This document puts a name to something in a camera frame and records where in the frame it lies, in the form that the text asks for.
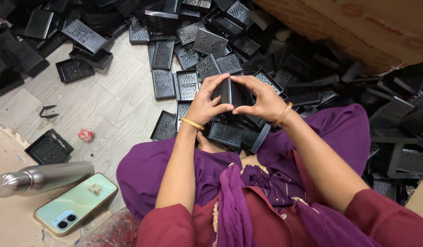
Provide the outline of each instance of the gold bangle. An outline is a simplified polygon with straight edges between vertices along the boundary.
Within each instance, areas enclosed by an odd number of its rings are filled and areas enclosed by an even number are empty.
[[[292,108],[292,102],[289,102],[288,108],[286,108],[285,112],[283,112],[283,114],[275,122],[275,124],[273,125],[274,127],[277,127],[285,119],[285,117],[288,115],[288,113],[291,110],[291,108]]]
[[[182,121],[182,122],[186,122],[186,123],[190,124],[191,126],[193,126],[193,127],[195,127],[195,128],[198,128],[198,129],[200,129],[200,130],[202,130],[202,131],[205,129],[203,126],[200,126],[199,124],[194,123],[194,122],[192,122],[192,121],[188,120],[188,119],[187,119],[187,118],[185,118],[185,117],[181,117],[181,121]]]

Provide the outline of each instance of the plastic bag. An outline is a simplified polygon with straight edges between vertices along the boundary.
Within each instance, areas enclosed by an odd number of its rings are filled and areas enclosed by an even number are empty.
[[[125,207],[80,238],[76,247],[135,247],[140,224]]]

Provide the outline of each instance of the mint green phone case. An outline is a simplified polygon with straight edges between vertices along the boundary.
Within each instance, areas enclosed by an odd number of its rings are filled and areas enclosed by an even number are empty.
[[[54,235],[65,236],[115,191],[117,191],[115,184],[102,174],[96,173],[38,208],[33,213],[33,217]],[[59,229],[57,224],[62,217],[69,214],[74,214],[77,219],[69,223],[65,229]]]

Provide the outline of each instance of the red plastic wrapper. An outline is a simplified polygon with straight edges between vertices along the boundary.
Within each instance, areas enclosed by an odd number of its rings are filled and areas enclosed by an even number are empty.
[[[77,135],[85,142],[90,142],[93,139],[93,132],[91,132],[89,129],[82,128]]]

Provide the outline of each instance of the foot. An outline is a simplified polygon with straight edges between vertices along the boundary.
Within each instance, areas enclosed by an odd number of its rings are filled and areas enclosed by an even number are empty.
[[[203,136],[203,134],[201,132],[197,132],[196,133],[196,139],[199,142],[198,145],[198,149],[202,150],[204,152],[207,153],[219,153],[218,150],[216,150],[207,140],[207,138],[205,138],[205,136]]]

